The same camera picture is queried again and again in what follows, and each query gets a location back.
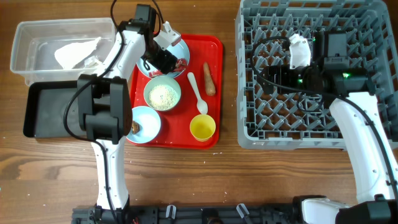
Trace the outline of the red snack wrapper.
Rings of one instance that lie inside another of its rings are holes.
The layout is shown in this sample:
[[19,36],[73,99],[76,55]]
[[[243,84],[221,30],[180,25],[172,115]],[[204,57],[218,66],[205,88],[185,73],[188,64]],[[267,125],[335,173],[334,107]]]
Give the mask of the red snack wrapper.
[[[184,58],[180,58],[177,60],[174,70],[167,73],[166,76],[174,78],[174,77],[180,75],[186,69],[186,67],[187,67],[187,61]],[[150,78],[158,77],[161,75],[164,75],[164,73],[162,73],[160,70],[155,70],[153,72],[149,72]]]

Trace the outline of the green bowl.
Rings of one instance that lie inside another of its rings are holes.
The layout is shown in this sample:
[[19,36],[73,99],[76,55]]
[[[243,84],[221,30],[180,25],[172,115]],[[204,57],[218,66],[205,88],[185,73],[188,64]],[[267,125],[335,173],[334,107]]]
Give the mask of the green bowl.
[[181,87],[180,87],[180,85],[178,84],[178,82],[177,82],[176,80],[174,80],[173,78],[170,78],[170,77],[159,76],[159,77],[155,77],[155,78],[151,79],[151,80],[147,83],[147,85],[145,86],[145,88],[144,88],[144,100],[145,100],[145,102],[148,104],[149,107],[151,107],[151,106],[149,105],[148,94],[149,94],[149,92],[151,91],[151,89],[153,89],[153,87],[155,87],[155,86],[157,86],[157,85],[168,85],[168,86],[172,87],[172,88],[177,92],[177,94],[178,94],[178,102],[180,101],[182,92],[181,92]]

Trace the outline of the small light blue bowl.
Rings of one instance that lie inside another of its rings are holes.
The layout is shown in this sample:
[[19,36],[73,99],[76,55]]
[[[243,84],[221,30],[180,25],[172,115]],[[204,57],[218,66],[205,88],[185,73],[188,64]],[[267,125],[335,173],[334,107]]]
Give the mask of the small light blue bowl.
[[156,110],[148,106],[137,106],[132,109],[132,121],[139,125],[139,131],[134,134],[132,130],[127,135],[127,140],[135,144],[145,144],[159,134],[161,120]]

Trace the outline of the brown food scrap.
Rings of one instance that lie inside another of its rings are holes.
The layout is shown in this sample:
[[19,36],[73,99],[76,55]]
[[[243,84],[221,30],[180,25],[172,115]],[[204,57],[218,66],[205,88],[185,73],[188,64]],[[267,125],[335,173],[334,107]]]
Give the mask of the brown food scrap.
[[141,130],[141,126],[139,123],[133,121],[131,129],[133,134],[137,134]]

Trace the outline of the yellow plastic cup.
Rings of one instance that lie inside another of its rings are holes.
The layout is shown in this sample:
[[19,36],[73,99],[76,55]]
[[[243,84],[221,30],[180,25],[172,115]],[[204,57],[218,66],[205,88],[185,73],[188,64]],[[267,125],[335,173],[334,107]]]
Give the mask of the yellow plastic cup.
[[215,131],[216,123],[210,115],[196,115],[190,122],[190,132],[197,141],[205,142],[209,140]]

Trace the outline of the white rice grains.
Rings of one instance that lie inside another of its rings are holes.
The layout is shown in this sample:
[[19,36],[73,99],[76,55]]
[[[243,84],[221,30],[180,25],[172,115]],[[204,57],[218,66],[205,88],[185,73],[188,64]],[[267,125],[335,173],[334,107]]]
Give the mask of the white rice grains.
[[148,94],[149,105],[158,111],[167,111],[178,102],[177,92],[168,85],[157,85]]

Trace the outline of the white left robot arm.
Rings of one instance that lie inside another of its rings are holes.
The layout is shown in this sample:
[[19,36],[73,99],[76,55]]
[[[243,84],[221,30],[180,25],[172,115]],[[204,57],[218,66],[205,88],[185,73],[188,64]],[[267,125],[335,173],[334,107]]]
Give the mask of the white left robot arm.
[[124,145],[132,128],[127,81],[139,59],[163,74],[178,64],[167,47],[180,42],[181,35],[164,20],[158,4],[138,4],[134,18],[115,27],[116,40],[104,64],[92,75],[79,76],[63,115],[67,133],[80,139],[68,126],[69,110],[77,103],[80,128],[86,133],[82,140],[93,146],[98,171],[96,204],[74,209],[73,223],[134,223],[124,176]]

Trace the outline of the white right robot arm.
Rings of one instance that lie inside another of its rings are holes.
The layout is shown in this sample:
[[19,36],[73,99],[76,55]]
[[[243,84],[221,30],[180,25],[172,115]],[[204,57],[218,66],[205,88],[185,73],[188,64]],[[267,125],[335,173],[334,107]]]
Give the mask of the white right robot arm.
[[320,95],[342,134],[356,182],[357,204],[322,196],[294,200],[302,223],[396,223],[397,162],[379,117],[376,87],[365,68],[351,68],[343,31],[316,32],[312,40],[281,37],[288,65],[254,69],[263,89]]

